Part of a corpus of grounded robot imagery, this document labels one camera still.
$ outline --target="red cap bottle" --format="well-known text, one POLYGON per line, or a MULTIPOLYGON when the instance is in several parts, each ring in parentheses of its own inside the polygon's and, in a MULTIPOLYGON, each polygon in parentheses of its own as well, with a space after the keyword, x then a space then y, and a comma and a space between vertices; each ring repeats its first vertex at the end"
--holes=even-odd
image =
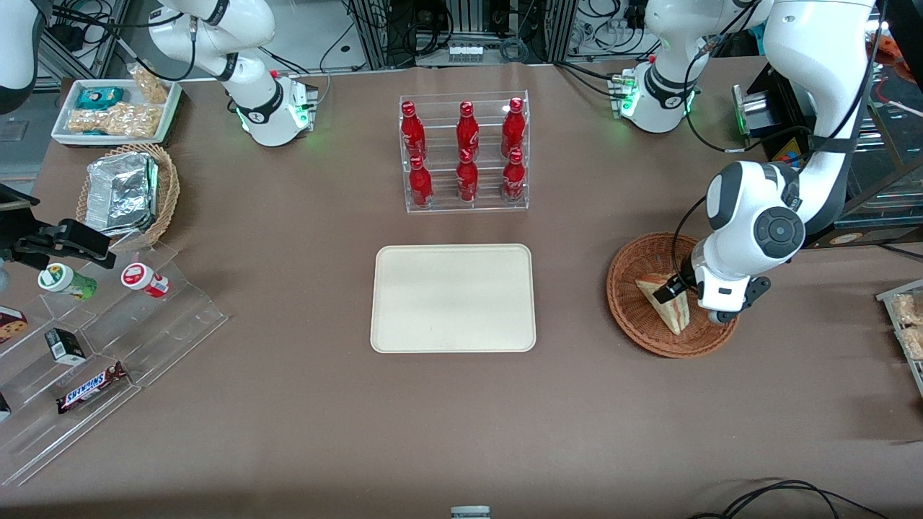
POLYGON ((433 205, 433 178, 423 167, 423 157, 414 155, 410 158, 410 195, 414 205, 429 208, 433 205))
POLYGON ((477 198, 477 166, 471 150, 459 150, 459 166, 455 168, 459 181, 459 198, 463 202, 473 202, 477 198))
POLYGON ((401 133, 403 134, 404 147, 411 156, 419 155, 426 159, 426 134, 423 131, 423 122, 416 115, 414 102, 401 103, 401 133))
POLYGON ((509 112, 503 120, 503 140, 500 143, 500 152, 504 157, 509 157, 509 151, 522 145, 522 136, 525 134, 525 116, 522 107, 525 105, 521 97, 509 100, 509 112))
POLYGON ((503 168, 503 186, 500 195, 506 202, 515 202, 522 198, 522 185, 525 184, 525 167, 522 165, 522 150, 513 148, 509 151, 509 163, 503 168))
POLYGON ((468 149, 472 151, 473 156, 477 157, 478 147, 478 125, 474 119, 474 104, 470 101, 462 101, 459 107, 461 118, 455 128, 455 135, 458 137, 459 150, 468 149))

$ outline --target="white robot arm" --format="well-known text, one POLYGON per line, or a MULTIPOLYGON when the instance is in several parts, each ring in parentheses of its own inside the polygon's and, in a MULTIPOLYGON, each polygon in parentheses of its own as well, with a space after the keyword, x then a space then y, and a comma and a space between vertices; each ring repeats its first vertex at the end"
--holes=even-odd
POLYGON ((39 39, 51 16, 47 0, 4 0, 0 11, 0 114, 23 104, 35 86, 39 39))
POLYGON ((244 129, 264 146, 280 146, 311 124, 304 84, 274 78, 254 49, 272 41, 275 19, 265 0, 162 0, 150 22, 154 44, 172 59, 205 70, 237 104, 244 129))
POLYGON ((766 57, 809 93, 814 135, 831 140, 797 173, 782 163, 736 162, 716 175, 706 196, 713 233, 683 262, 682 280, 671 280, 658 299, 693 282, 699 305, 727 322, 768 289, 767 279, 754 276, 791 259, 806 234, 839 215, 855 148, 849 139, 862 105, 855 101, 866 79, 864 30, 872 3, 775 0, 766 19, 766 57))
POLYGON ((707 54, 697 58, 706 44, 702 37, 725 28, 737 32, 760 25, 772 6, 773 0, 650 0, 644 26, 660 38, 661 46, 652 63, 622 72, 618 93, 627 97, 619 106, 620 115, 652 133, 677 127, 686 113, 683 98, 691 100, 708 62, 707 54), (751 9, 753 1, 759 3, 751 9), (684 83, 687 69, 689 82, 684 83))

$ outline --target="brown wicker basket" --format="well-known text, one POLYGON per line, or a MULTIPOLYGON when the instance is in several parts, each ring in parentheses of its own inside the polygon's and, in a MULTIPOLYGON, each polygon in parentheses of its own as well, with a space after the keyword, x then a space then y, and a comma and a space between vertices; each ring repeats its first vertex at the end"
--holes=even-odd
MULTIPOLYGON (((157 162, 157 221, 151 225, 144 233, 144 238, 149 244, 156 242, 163 233, 166 232, 170 221, 173 219, 173 213, 176 209, 176 201, 179 199, 179 176, 176 174, 176 167, 170 159, 170 155, 156 144, 126 144, 106 153, 106 156, 118 155, 129 151, 146 151, 157 162)), ((83 222, 87 217, 87 193, 90 191, 90 177, 83 183, 83 190, 80 191, 80 200, 77 202, 77 220, 83 222)), ((137 248, 134 243, 120 243, 118 246, 115 242, 121 236, 113 238, 114 246, 112 250, 137 248)))
MULTIPOLYGON (((644 274, 673 274, 672 241, 672 233, 651 233, 628 243, 616 254, 605 281, 609 309, 618 326, 642 348, 673 358, 702 356, 730 339, 737 319, 725 325, 715 324, 708 319, 708 311, 689 295, 689 326, 680 335, 674 335, 635 284, 644 274)), ((688 256, 695 244, 694 238, 681 235, 677 256, 688 256)))

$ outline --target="acrylic display stand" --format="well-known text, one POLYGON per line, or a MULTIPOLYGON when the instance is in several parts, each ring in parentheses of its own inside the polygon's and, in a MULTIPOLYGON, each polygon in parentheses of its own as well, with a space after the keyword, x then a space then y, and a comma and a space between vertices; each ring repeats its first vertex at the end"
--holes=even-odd
POLYGON ((95 279, 96 294, 77 301, 46 293, 20 310, 29 327, 0 344, 0 393, 12 411, 0 421, 0 481, 21 485, 58 454, 109 416, 119 405, 156 381, 227 317, 190 284, 172 262, 176 252, 142 235, 111 247, 115 267, 87 264, 81 274, 95 279), (140 261, 170 281, 155 299, 125 288, 129 263, 140 261), (87 360, 77 366, 54 362, 44 334, 52 328, 74 333, 87 360), (86 403, 58 414, 55 400, 92 379, 116 361, 128 376, 86 403))
POLYGON ((410 156, 403 145, 401 109, 398 104, 398 140, 401 146, 404 198, 409 213, 463 212, 463 211, 523 211, 529 208, 529 92, 501 91, 465 94, 404 95, 401 103, 413 101, 416 114, 426 133, 426 169, 433 178, 433 205, 420 208, 414 204, 410 190, 410 156), (525 101, 525 135, 522 139, 522 165, 526 176, 522 198, 507 203, 500 197, 503 185, 503 168, 507 159, 500 153, 503 120, 509 111, 509 100, 522 97, 525 101), (474 105, 474 118, 479 125, 478 156, 474 163, 478 169, 477 198, 465 202, 458 196, 455 168, 459 163, 458 140, 455 127, 459 122, 459 105, 470 101, 474 105))

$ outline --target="brown table surface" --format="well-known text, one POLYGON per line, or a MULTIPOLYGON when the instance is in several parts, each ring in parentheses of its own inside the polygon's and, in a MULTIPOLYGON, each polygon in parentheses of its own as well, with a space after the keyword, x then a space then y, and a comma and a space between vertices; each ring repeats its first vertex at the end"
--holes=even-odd
MULTIPOLYGON (((709 65, 702 133, 731 134, 730 86, 762 63, 709 65)), ((765 477, 921 516, 920 395, 874 299, 920 277, 918 263, 876 247, 803 253, 771 273, 724 348, 660 358, 613 321, 605 271, 635 236, 672 230, 727 156, 685 126, 650 135, 613 120, 605 98, 551 66, 334 83, 317 130, 278 149, 241 130, 220 84, 184 85, 169 149, 182 193, 163 241, 231 319, 25 486, 1 488, 5 518, 432 518, 478 503, 498 518, 678 518, 765 477), (407 215, 399 96, 522 89, 532 207, 407 215), (533 253, 532 351, 372 350, 381 247, 497 242, 533 253)), ((102 153, 53 143, 37 215, 70 214, 102 153)), ((687 232, 707 230, 700 213, 687 232)), ((35 273, 9 270, 3 304, 25 304, 35 273)), ((749 516, 828 516, 819 503, 777 495, 749 516)))

